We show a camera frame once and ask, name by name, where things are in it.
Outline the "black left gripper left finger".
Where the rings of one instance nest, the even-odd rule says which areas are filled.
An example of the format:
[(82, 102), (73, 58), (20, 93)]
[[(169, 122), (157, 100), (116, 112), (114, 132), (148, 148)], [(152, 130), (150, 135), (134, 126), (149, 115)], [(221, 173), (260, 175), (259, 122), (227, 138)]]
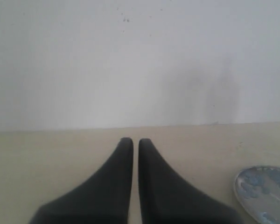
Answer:
[(122, 138), (88, 180), (41, 206), (32, 224), (126, 224), (133, 179), (133, 141)]

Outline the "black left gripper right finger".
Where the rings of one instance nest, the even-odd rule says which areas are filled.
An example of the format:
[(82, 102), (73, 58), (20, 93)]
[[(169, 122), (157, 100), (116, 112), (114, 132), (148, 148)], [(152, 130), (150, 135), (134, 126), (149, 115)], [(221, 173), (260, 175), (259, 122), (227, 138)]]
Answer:
[(183, 179), (150, 139), (139, 141), (138, 183), (144, 224), (241, 224), (231, 207)]

